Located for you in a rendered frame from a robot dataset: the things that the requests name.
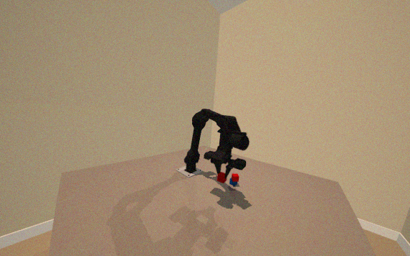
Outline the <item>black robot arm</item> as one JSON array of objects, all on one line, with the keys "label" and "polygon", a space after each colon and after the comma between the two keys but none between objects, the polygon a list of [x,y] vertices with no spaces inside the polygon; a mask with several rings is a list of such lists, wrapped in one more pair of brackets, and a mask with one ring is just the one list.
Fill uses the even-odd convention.
[{"label": "black robot arm", "polygon": [[[198,152],[201,130],[205,127],[206,122],[211,119],[217,123],[221,128],[217,132],[220,133],[219,144],[227,145],[244,151],[248,148],[249,139],[246,132],[241,132],[237,118],[235,116],[227,116],[216,113],[210,109],[202,109],[196,113],[192,118],[193,137],[191,142],[191,149],[187,152],[184,158],[186,169],[188,173],[193,173],[196,170],[196,163],[199,161],[200,154]],[[211,163],[215,165],[227,164],[229,162],[228,150],[220,150],[211,154]]]}]

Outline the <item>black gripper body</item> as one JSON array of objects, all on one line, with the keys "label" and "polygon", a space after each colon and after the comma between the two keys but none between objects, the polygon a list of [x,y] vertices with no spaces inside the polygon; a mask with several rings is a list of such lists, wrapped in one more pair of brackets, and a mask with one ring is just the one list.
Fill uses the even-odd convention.
[{"label": "black gripper body", "polygon": [[[227,146],[227,145],[221,145],[219,144],[218,148],[221,148],[220,150],[228,150],[228,155],[229,155],[229,162],[228,165],[232,166],[233,168],[236,168],[238,170],[242,170],[246,166],[246,161],[240,158],[237,158],[236,160],[232,160],[232,149],[233,147]],[[213,151],[206,152],[204,154],[204,159],[210,160],[211,159],[211,154],[214,153]]]}]

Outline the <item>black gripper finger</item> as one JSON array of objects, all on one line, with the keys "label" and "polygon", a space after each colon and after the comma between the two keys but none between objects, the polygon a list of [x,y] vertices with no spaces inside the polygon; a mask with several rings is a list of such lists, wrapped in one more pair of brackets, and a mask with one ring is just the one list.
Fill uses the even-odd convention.
[{"label": "black gripper finger", "polygon": [[229,172],[230,172],[230,170],[233,168],[232,166],[230,166],[230,165],[226,165],[226,173],[225,173],[225,178],[228,176],[228,174],[229,174]]},{"label": "black gripper finger", "polygon": [[217,174],[219,174],[221,172],[221,166],[222,165],[215,165],[215,166],[216,166],[216,169],[217,169]]}]

